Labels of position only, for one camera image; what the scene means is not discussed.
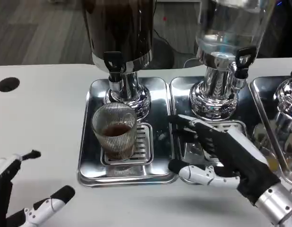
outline stainless steel drip tray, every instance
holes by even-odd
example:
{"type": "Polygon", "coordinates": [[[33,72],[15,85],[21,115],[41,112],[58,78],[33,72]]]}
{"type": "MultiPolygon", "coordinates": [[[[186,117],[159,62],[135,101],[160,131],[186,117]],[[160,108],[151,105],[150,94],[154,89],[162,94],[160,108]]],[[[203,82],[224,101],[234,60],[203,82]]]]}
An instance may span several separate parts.
{"type": "Polygon", "coordinates": [[[107,158],[92,131],[93,113],[104,104],[109,89],[107,79],[92,83],[87,94],[78,166],[78,181],[82,185],[159,184],[176,179],[168,169],[170,159],[176,157],[167,119],[171,110],[168,86],[160,78],[139,78],[139,83],[150,92],[150,111],[138,122],[135,153],[125,161],[107,158]]]}
{"type": "Polygon", "coordinates": [[[275,153],[284,157],[278,160],[281,171],[278,169],[276,173],[282,172],[283,178],[292,183],[292,131],[285,132],[292,122],[287,124],[274,99],[278,86],[287,79],[292,79],[292,76],[259,77],[249,87],[262,119],[253,132],[257,146],[268,160],[275,159],[275,153]]]}
{"type": "MultiPolygon", "coordinates": [[[[189,94],[192,86],[198,84],[202,79],[203,77],[179,77],[171,81],[170,91],[173,114],[196,117],[191,110],[189,94]]],[[[235,127],[244,134],[251,135],[254,127],[260,122],[260,117],[247,86],[240,90],[238,97],[239,103],[237,109],[229,120],[208,123],[213,124],[215,127],[223,128],[224,130],[235,127]]],[[[173,140],[175,142],[174,148],[180,154],[182,160],[191,164],[221,165],[216,157],[207,154],[198,144],[186,144],[176,137],[173,140]]],[[[189,184],[194,184],[187,180],[184,181],[189,184]]]]}

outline ribbed glass cup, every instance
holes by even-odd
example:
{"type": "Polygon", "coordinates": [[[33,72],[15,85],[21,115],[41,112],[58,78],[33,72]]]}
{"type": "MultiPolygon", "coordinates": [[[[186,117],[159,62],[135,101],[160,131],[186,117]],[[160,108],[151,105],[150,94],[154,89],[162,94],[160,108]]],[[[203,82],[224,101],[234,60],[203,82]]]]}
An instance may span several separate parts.
{"type": "Polygon", "coordinates": [[[137,118],[130,106],[116,102],[100,107],[93,115],[92,128],[108,158],[122,161],[133,155],[137,118]],[[117,135],[119,127],[128,126],[128,131],[117,135]],[[107,132],[117,136],[107,136],[107,132]]]}

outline black cable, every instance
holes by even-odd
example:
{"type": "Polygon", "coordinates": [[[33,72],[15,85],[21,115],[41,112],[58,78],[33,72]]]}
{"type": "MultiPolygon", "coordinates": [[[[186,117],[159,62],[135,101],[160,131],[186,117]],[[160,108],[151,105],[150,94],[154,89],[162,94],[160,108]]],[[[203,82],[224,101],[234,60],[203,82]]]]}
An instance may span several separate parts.
{"type": "MultiPolygon", "coordinates": [[[[154,17],[154,15],[155,15],[155,11],[156,11],[156,6],[157,6],[157,0],[155,0],[155,6],[154,6],[154,12],[153,12],[153,17],[154,17]]],[[[168,40],[167,39],[165,39],[165,38],[163,38],[162,36],[160,36],[160,34],[155,30],[155,29],[153,29],[154,31],[155,31],[155,33],[157,34],[157,36],[160,38],[160,39],[162,39],[173,51],[175,51],[175,52],[177,52],[177,53],[179,53],[179,54],[187,54],[187,55],[195,55],[194,53],[184,53],[184,52],[180,52],[180,51],[178,51],[178,50],[176,50],[175,48],[173,48],[173,46],[171,46],[171,44],[168,42],[168,40]]]]}

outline clear glass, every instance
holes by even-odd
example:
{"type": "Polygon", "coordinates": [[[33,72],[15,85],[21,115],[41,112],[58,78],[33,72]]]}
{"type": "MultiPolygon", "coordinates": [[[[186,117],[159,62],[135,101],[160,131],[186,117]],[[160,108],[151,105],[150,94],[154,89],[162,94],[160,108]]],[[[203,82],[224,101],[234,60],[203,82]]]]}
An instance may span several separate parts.
{"type": "Polygon", "coordinates": [[[93,132],[110,159],[126,160],[134,153],[137,118],[135,111],[123,103],[108,103],[92,118],[93,132]]]}
{"type": "Polygon", "coordinates": [[[257,52],[275,0],[206,0],[201,3],[196,42],[207,54],[232,59],[240,48],[257,52]]]}

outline dispenser tap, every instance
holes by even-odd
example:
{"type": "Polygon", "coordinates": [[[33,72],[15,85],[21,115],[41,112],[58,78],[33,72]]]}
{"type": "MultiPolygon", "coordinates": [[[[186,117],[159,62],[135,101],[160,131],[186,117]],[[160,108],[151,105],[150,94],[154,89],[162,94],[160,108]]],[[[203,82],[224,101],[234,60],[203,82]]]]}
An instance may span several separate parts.
{"type": "Polygon", "coordinates": [[[104,52],[104,62],[109,70],[109,85],[112,91],[119,94],[122,90],[122,74],[126,71],[126,64],[121,52],[104,52]]]}
{"type": "Polygon", "coordinates": [[[231,88],[234,93],[238,93],[245,86],[248,78],[249,66],[255,60],[256,52],[257,50],[255,46],[239,49],[235,61],[229,65],[230,78],[232,79],[231,88]]]}

